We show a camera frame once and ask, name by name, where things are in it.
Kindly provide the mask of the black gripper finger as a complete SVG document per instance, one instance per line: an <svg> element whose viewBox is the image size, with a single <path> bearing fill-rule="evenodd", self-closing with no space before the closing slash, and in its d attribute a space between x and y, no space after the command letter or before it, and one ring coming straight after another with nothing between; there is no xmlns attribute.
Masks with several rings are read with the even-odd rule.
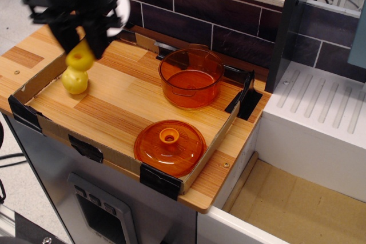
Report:
<svg viewBox="0 0 366 244"><path fill-rule="evenodd" d="M66 53L70 53L80 42L77 24L72 21L49 23L51 32Z"/></svg>
<svg viewBox="0 0 366 244"><path fill-rule="evenodd" d="M86 41L96 59L101 59L112 39L108 36L106 22L85 22L82 25Z"/></svg>

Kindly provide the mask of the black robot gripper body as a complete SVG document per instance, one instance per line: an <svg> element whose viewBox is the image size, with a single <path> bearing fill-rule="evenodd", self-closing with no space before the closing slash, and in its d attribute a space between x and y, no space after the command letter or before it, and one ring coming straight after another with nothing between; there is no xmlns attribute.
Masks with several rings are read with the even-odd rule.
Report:
<svg viewBox="0 0 366 244"><path fill-rule="evenodd" d="M34 23L65 29L82 26L93 31L123 28L123 0L22 0L31 10Z"/></svg>

